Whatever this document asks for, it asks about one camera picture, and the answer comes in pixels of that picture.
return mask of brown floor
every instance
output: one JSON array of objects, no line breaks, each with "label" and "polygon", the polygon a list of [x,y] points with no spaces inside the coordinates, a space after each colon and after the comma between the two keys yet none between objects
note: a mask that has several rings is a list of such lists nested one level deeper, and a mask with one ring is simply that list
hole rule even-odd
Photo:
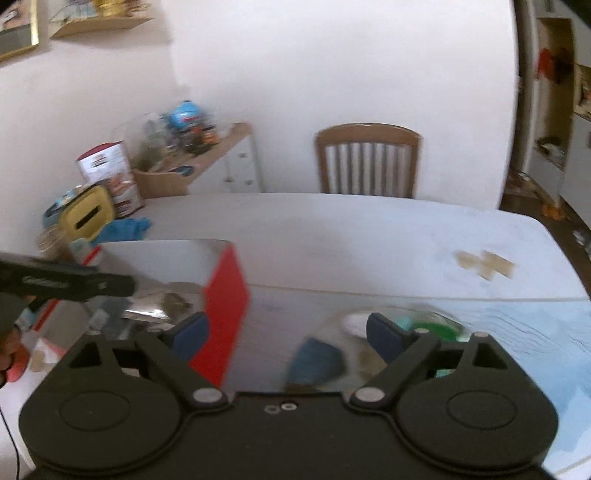
[{"label": "brown floor", "polygon": [[501,210],[520,213],[540,221],[551,233],[560,246],[574,270],[579,275],[587,294],[591,296],[591,260],[573,237],[573,230],[581,226],[578,218],[567,218],[561,222],[542,215],[542,203],[531,197],[506,194],[501,202]]}]

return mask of blue cloth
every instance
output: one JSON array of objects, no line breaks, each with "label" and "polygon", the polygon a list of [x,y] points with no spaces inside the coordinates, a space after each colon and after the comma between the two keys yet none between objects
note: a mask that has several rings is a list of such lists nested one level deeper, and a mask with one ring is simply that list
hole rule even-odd
[{"label": "blue cloth", "polygon": [[108,242],[129,242],[133,240],[143,240],[148,228],[152,226],[152,222],[148,218],[135,220],[133,218],[126,218],[124,220],[113,220],[108,225],[105,225],[92,242],[92,246],[96,247],[99,244]]}]

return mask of blue gripper pad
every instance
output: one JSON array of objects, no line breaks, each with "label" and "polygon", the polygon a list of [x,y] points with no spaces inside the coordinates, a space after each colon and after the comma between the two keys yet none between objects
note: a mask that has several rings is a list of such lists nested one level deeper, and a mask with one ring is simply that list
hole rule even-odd
[{"label": "blue gripper pad", "polygon": [[369,345],[387,364],[396,360],[415,339],[412,332],[400,328],[379,313],[369,316],[366,332]]},{"label": "blue gripper pad", "polygon": [[188,363],[209,339],[209,319],[203,312],[195,313],[164,332],[160,338],[179,358]]}]

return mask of red object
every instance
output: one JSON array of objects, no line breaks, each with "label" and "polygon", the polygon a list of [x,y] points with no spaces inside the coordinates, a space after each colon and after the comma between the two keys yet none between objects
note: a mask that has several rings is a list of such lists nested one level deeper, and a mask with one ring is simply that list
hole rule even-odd
[{"label": "red object", "polygon": [[29,352],[22,345],[19,345],[18,350],[14,354],[14,361],[12,367],[6,372],[6,380],[10,383],[17,381],[22,377],[29,364]]},{"label": "red object", "polygon": [[538,55],[538,73],[536,78],[540,78],[540,75],[543,75],[548,80],[554,80],[554,56],[552,52],[544,48],[540,51]]},{"label": "red object", "polygon": [[221,387],[248,306],[249,293],[236,251],[228,246],[204,289],[209,340],[189,365]]}]

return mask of green object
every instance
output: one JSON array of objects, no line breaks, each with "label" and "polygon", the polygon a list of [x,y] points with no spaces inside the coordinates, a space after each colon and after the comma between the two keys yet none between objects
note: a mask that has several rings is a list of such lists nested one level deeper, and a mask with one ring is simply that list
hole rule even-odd
[{"label": "green object", "polygon": [[457,342],[466,332],[461,323],[435,312],[418,312],[413,318],[413,328],[427,329],[444,342]]}]

